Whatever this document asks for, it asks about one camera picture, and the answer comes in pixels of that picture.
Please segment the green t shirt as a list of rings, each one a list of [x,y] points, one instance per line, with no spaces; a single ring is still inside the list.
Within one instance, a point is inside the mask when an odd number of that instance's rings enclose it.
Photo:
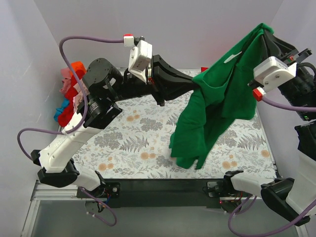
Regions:
[[[179,115],[170,137],[171,157],[177,166],[201,169],[218,138],[236,119],[254,117],[256,100],[248,83],[262,61],[264,32],[273,29],[261,23],[206,71],[193,78],[198,88]]]

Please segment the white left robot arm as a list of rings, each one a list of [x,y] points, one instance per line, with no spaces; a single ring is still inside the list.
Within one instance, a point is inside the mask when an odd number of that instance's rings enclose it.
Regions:
[[[171,67],[159,55],[153,56],[142,73],[143,79],[130,68],[121,73],[105,58],[88,66],[82,78],[90,92],[87,100],[45,149],[31,153],[33,163],[41,167],[38,178],[42,184],[56,188],[76,185],[93,197],[101,197],[106,187],[102,175],[75,165],[72,157],[122,112],[116,103],[152,95],[159,106],[164,106],[166,101],[198,87],[191,76]]]

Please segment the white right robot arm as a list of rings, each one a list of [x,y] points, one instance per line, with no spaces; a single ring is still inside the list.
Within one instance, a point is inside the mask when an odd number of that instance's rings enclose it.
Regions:
[[[295,178],[263,179],[242,170],[229,171],[224,192],[240,191],[260,197],[266,206],[296,226],[316,213],[316,68],[306,59],[311,50],[294,46],[265,31],[261,37],[263,59],[253,70],[249,86],[258,101],[295,111],[306,122],[295,127],[299,166]]]

